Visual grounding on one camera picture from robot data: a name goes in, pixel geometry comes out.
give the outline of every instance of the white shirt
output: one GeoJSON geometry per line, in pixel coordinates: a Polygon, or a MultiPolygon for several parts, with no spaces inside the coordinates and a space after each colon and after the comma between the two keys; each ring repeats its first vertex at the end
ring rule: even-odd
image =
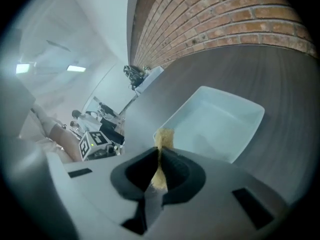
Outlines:
{"type": "Polygon", "coordinates": [[[64,164],[71,163],[72,160],[68,154],[64,152],[56,142],[48,138],[57,122],[48,117],[39,105],[34,104],[32,108],[35,113],[32,111],[29,112],[19,137],[23,140],[30,140],[37,143],[45,153],[56,153],[64,164]]]}
{"type": "Polygon", "coordinates": [[[102,123],[96,120],[92,115],[82,114],[78,117],[77,122],[82,130],[85,132],[95,131],[98,132],[102,123]]]}

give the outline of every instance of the white tray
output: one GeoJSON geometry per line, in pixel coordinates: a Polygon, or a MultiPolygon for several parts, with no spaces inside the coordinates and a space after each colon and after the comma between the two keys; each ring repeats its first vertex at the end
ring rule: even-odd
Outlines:
{"type": "Polygon", "coordinates": [[[250,100],[201,86],[161,128],[174,129],[176,149],[233,163],[264,114],[265,109],[250,100]]]}

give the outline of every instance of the brick wall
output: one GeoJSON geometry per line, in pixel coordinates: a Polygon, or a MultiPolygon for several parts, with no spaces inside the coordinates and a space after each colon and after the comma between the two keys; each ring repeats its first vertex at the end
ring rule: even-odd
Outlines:
{"type": "Polygon", "coordinates": [[[317,57],[286,0],[155,0],[131,64],[166,68],[177,58],[215,47],[262,44],[317,57]]]}

